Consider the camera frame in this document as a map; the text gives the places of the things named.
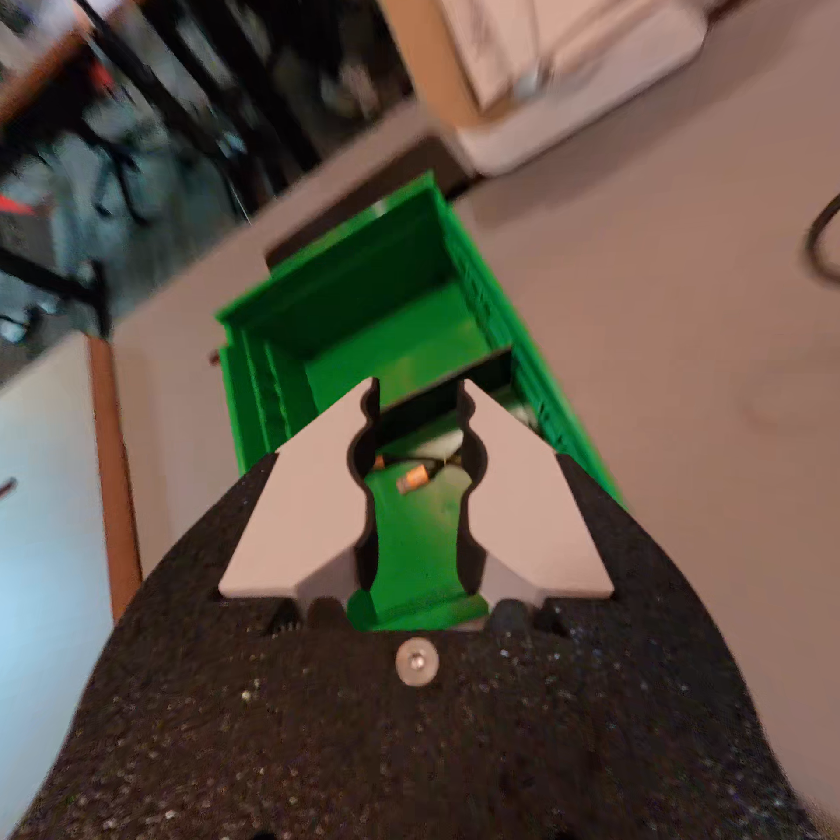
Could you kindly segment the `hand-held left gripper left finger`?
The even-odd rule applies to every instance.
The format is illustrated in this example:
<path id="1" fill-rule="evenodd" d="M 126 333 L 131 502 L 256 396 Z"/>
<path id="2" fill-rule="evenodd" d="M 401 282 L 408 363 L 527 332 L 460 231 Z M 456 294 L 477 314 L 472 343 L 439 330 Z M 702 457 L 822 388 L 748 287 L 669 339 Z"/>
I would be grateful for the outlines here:
<path id="1" fill-rule="evenodd" d="M 379 564 L 375 462 L 380 383 L 368 377 L 280 446 L 218 583 L 225 599 L 347 602 Z"/>

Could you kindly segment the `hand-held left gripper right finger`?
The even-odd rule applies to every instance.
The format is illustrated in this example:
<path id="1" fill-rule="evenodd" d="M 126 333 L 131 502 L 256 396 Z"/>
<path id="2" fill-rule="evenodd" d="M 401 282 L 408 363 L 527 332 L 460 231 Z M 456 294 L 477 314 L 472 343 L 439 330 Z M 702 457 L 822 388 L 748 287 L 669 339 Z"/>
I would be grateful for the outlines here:
<path id="1" fill-rule="evenodd" d="M 465 592 L 485 601 L 612 597 L 554 449 L 471 380 L 458 384 L 457 415 L 469 477 L 456 535 Z"/>

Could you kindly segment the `green plastic bin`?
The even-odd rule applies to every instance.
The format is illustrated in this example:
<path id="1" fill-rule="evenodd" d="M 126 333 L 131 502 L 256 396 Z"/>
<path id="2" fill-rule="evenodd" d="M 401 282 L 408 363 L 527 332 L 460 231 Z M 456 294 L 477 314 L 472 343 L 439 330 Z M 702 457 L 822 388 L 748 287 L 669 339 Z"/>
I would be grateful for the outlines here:
<path id="1" fill-rule="evenodd" d="M 363 631 L 439 631 L 488 614 L 456 572 L 456 466 L 402 495 L 410 468 L 434 470 L 442 445 L 459 446 L 455 388 L 423 425 L 408 403 L 447 379 L 476 383 L 556 451 L 572 456 L 615 500 L 613 477 L 559 381 L 477 246 L 439 190 L 422 175 L 282 261 L 268 278 L 224 305 L 216 320 L 227 412 L 242 476 L 351 387 L 381 387 L 377 454 L 400 459 L 367 479 L 381 558 L 370 593 L 350 598 Z"/>

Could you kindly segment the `black office chair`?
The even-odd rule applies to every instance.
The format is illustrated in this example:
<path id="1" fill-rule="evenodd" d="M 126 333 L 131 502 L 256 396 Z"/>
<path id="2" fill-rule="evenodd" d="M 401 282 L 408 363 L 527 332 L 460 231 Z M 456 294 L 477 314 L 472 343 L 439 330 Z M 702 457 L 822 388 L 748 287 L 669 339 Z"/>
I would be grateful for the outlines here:
<path id="1" fill-rule="evenodd" d="M 104 162 L 100 164 L 91 194 L 92 206 L 97 215 L 102 218 L 112 217 L 112 213 L 105 207 L 103 200 L 108 188 L 109 178 L 113 176 L 119 186 L 122 201 L 129 217 L 142 228 L 150 226 L 150 219 L 142 215 L 130 190 L 128 172 L 140 171 L 132 154 L 133 150 L 123 143 L 105 139 L 84 121 L 78 123 L 77 135 L 88 148 L 104 153 Z"/>

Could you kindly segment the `wooden document stand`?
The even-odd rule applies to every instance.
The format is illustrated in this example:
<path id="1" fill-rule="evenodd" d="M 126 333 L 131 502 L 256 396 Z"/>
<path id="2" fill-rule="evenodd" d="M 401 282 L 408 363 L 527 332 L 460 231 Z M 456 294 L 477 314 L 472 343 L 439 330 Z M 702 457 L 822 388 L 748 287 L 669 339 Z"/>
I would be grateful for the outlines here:
<path id="1" fill-rule="evenodd" d="M 479 175 L 515 171 L 692 61 L 707 36 L 704 10 L 673 2 L 571 77 L 479 112 L 438 2 L 380 2 L 423 101 Z"/>

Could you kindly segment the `white instruction sheet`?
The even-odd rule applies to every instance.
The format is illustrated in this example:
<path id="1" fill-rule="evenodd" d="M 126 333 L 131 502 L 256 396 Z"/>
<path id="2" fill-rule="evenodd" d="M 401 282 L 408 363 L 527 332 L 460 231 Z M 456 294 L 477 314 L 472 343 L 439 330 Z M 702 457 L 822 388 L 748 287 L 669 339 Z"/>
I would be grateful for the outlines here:
<path id="1" fill-rule="evenodd" d="M 479 112 L 526 98 L 606 57 L 664 1 L 441 1 Z"/>

